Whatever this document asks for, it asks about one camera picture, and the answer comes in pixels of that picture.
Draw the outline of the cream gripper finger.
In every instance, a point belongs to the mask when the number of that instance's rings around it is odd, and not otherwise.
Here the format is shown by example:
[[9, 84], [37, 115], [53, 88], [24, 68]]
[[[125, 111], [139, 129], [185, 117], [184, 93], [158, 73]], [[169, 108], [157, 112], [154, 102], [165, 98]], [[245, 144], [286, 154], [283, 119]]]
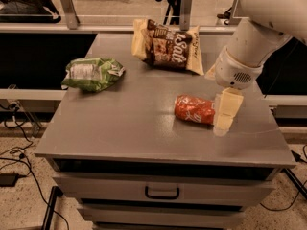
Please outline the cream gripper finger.
[[214, 80], [215, 79], [215, 66], [212, 65], [205, 73], [204, 75], [208, 80]]
[[235, 88], [226, 88], [217, 94], [214, 101], [214, 121], [213, 132], [217, 136], [225, 136], [236, 117], [244, 96], [242, 92]]

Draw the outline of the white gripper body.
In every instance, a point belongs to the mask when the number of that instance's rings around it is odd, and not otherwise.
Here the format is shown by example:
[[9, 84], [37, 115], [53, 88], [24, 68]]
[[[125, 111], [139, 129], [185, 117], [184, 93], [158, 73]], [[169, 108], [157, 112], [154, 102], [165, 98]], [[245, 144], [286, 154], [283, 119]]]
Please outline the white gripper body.
[[253, 68], [237, 61], [226, 47], [223, 47], [214, 63], [216, 83], [225, 88], [240, 90], [249, 88], [262, 73], [262, 69], [263, 66]]

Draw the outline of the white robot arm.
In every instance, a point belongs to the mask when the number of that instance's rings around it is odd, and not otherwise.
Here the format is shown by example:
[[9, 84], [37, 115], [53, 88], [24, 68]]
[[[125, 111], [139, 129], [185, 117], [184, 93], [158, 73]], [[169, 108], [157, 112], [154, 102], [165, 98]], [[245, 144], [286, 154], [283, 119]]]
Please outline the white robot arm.
[[224, 90], [215, 98], [213, 131], [226, 135], [264, 63], [291, 38], [307, 41], [307, 0], [238, 0], [241, 21], [205, 76]]

